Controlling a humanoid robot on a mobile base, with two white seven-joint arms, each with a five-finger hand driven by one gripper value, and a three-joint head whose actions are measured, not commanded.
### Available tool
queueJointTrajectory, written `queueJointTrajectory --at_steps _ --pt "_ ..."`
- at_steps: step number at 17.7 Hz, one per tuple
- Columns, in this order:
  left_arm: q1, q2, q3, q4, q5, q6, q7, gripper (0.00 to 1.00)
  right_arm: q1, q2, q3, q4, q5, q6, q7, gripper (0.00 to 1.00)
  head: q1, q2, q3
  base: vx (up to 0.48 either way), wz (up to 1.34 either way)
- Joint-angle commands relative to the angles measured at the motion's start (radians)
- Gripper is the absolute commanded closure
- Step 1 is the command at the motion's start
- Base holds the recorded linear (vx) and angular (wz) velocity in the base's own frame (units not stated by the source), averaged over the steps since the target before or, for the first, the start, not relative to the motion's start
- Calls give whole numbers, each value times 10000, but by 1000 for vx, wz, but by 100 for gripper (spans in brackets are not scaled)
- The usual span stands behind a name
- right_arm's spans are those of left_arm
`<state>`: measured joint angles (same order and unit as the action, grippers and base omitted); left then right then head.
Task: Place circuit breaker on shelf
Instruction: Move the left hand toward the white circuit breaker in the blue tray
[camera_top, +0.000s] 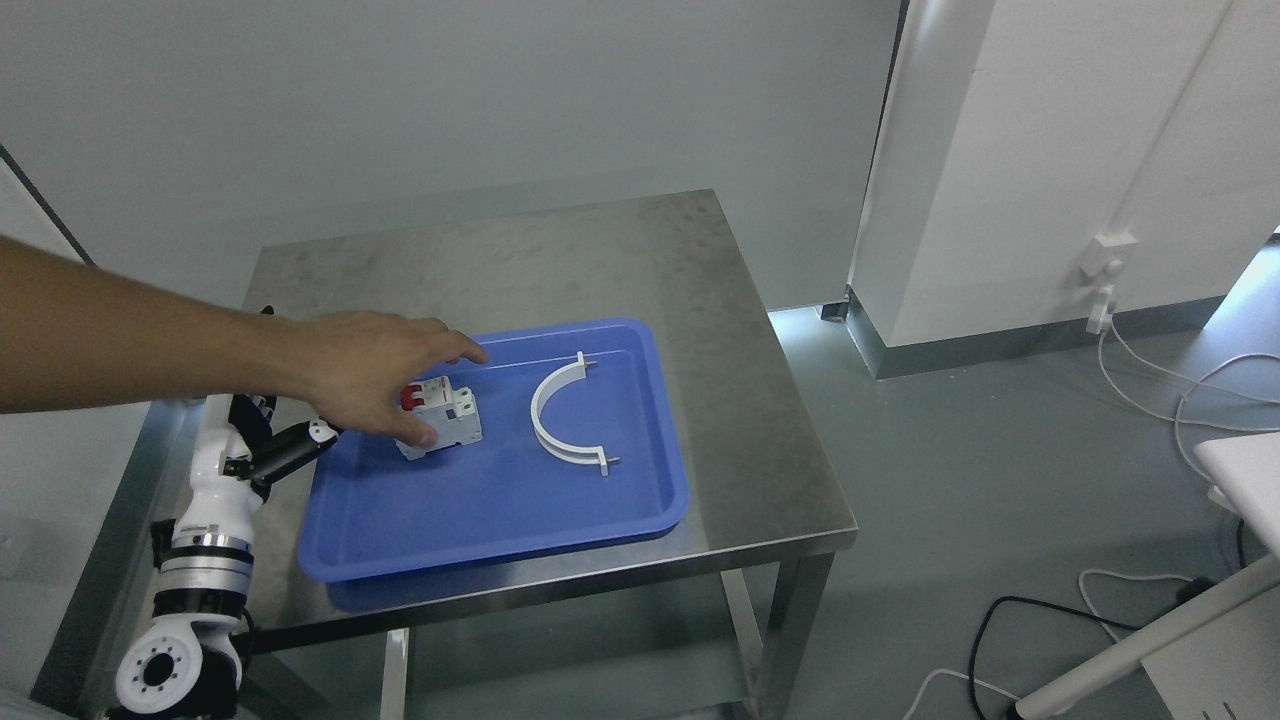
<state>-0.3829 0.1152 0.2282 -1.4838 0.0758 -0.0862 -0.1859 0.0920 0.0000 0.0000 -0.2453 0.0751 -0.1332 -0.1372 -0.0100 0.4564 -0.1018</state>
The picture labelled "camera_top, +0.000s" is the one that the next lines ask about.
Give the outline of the person's bare forearm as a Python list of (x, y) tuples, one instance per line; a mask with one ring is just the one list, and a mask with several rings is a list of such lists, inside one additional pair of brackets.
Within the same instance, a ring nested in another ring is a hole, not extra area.
[(4, 413), (221, 393), (289, 395), (308, 378), (297, 324), (1, 246)]

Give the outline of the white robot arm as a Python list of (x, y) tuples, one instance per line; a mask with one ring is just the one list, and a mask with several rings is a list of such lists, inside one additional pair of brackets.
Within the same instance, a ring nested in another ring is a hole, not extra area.
[(253, 556), (233, 536), (178, 534), (152, 521), (157, 587), (146, 630), (122, 657), (105, 719), (233, 719), (244, 655), (232, 639), (246, 612)]

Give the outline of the person's bare right hand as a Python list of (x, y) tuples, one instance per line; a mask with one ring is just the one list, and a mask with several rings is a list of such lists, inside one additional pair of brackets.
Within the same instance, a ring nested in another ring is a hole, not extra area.
[(436, 430), (403, 410), (398, 393), (420, 373), (462, 360), (484, 364), (486, 350), (436, 318), (340, 313), (294, 323), (282, 342), (289, 375), (278, 395), (303, 400), (348, 430), (431, 448)]

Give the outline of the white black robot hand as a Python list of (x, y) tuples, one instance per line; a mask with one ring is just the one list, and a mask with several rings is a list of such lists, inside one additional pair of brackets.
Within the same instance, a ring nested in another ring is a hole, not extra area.
[(247, 550), (253, 515), (273, 487), (319, 459), (342, 429), (320, 418), (273, 428), (275, 395), (211, 395), (189, 469), (192, 497), (175, 521), (172, 543)]

